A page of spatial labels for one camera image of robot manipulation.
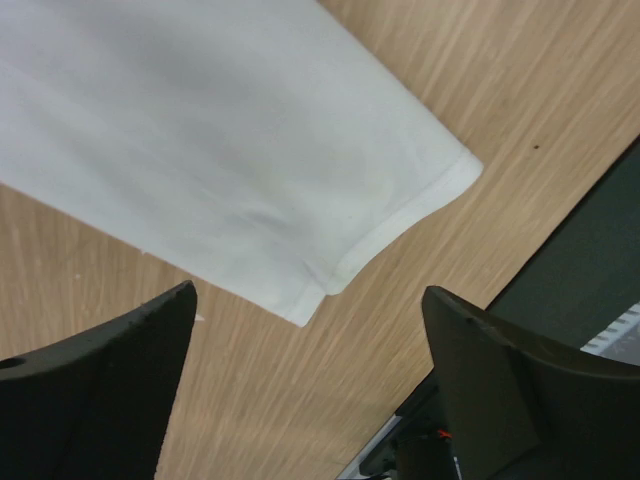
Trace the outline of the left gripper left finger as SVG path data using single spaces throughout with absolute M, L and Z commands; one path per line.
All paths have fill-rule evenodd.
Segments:
M 4 479 L 152 479 L 195 323 L 185 281 L 1 362 Z

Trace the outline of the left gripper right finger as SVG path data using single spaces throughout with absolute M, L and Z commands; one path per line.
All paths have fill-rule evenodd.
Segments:
M 493 316 L 441 287 L 422 311 L 465 479 L 636 479 L 639 369 Z

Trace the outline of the white t shirt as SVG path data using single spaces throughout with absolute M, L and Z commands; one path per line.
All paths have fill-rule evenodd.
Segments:
M 5 1 L 4 184 L 304 326 L 482 163 L 313 1 Z

